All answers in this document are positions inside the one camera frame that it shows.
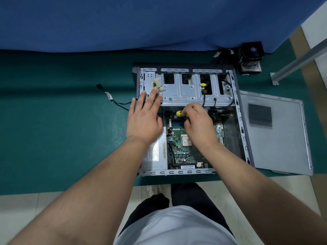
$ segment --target blue fabric backdrop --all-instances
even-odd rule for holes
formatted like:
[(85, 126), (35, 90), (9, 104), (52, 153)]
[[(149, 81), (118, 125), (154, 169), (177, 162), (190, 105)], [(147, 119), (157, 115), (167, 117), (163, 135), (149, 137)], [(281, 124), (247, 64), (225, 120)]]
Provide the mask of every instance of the blue fabric backdrop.
[(326, 0), (0, 0), (0, 49), (273, 52)]

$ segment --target motherboard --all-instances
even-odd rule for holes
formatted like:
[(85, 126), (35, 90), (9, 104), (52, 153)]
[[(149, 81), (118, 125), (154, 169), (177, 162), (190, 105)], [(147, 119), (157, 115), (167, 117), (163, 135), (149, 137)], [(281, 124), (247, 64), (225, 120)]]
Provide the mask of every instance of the motherboard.
[[(210, 163), (203, 157), (199, 150), (189, 140), (184, 122), (186, 118), (178, 117), (176, 112), (166, 112), (168, 168), (169, 169), (196, 169), (212, 168)], [(215, 113), (210, 116), (213, 120), (218, 141), (225, 144), (223, 123)]]

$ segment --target shoe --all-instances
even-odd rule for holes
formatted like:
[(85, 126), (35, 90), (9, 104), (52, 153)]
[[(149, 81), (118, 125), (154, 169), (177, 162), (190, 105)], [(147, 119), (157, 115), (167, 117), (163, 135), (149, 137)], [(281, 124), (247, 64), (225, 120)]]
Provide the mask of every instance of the shoe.
[(149, 193), (150, 197), (153, 195), (158, 195), (162, 193), (161, 185), (148, 185), (147, 192)]

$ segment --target green tabletop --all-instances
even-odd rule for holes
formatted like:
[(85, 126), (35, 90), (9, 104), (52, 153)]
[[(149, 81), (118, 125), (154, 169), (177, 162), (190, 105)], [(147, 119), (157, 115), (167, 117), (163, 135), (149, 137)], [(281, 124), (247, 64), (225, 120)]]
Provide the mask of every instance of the green tabletop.
[[(64, 191), (125, 140), (127, 111), (111, 103), (96, 84), (101, 83), (116, 101), (129, 102), (136, 94), (133, 62), (209, 63), (214, 54), (0, 51), (0, 195)], [(300, 71), (279, 86), (270, 81), (270, 72), (294, 59), (287, 40), (264, 57), (262, 73), (238, 75), (239, 87), (303, 100), (314, 171), (327, 173), (325, 135)], [(137, 177), (135, 185), (219, 179), (208, 174), (149, 176)]]

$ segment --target hand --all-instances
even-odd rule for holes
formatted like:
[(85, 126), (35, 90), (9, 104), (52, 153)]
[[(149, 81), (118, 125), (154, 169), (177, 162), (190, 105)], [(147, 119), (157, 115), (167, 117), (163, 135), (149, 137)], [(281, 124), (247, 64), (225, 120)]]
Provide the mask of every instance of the hand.
[(158, 88), (154, 87), (144, 106), (146, 92), (142, 91), (135, 107), (135, 98), (129, 107), (127, 119), (127, 138), (136, 138), (143, 140), (148, 146), (154, 142), (162, 132), (162, 119), (157, 115), (162, 100), (159, 95), (156, 100), (154, 98), (158, 92)]
[(212, 119), (199, 103), (190, 103), (184, 107), (181, 116), (186, 114), (189, 116), (184, 123), (186, 134), (202, 154), (221, 145)]

